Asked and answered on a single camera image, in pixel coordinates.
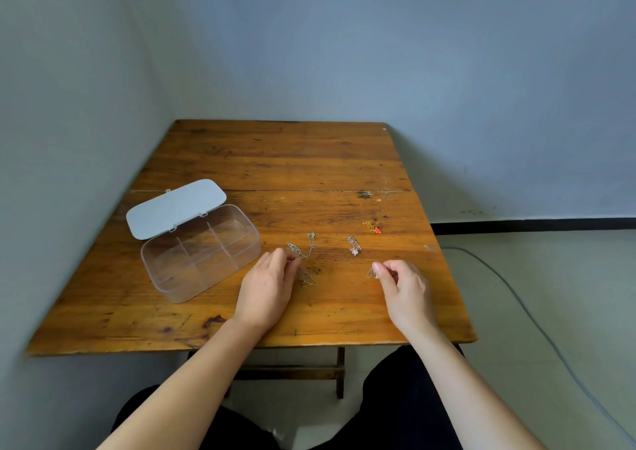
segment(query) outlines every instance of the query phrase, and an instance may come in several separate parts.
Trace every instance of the black baseboard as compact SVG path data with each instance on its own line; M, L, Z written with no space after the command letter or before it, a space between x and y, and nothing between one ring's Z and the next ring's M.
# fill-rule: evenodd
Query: black baseboard
M493 232L547 232L556 230L636 229L636 217L600 219L521 219L519 221L437 222L431 224L436 236L489 234Z

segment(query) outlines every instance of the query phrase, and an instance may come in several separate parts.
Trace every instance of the left hand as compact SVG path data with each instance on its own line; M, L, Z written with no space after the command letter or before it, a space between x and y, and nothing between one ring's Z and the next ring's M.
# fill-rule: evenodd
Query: left hand
M281 318L301 259L289 249L266 252L243 278L233 318L265 333Z

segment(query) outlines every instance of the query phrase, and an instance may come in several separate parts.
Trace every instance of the forearm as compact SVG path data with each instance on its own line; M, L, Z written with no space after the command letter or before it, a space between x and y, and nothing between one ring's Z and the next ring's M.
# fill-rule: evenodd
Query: forearm
M198 449L234 375L262 335L230 318L99 450Z
M545 448L438 329L409 340L465 450Z

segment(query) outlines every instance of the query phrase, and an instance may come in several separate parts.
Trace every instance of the gray wall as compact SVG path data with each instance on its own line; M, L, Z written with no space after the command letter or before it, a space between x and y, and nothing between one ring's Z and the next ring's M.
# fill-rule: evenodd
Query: gray wall
M636 0L129 2L179 117L390 123L432 221L636 215Z
M124 0L0 0L0 448L91 448L163 355L22 349L173 115Z

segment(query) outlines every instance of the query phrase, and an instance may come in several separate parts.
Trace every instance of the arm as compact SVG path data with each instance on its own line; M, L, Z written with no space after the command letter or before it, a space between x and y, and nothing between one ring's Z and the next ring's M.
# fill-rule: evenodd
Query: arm
M300 265L265 253L243 278L234 316L99 446L99 450L198 449L241 364L281 317Z
M409 340L435 384L465 450L544 449L437 326L431 289L405 261L373 263L391 320Z

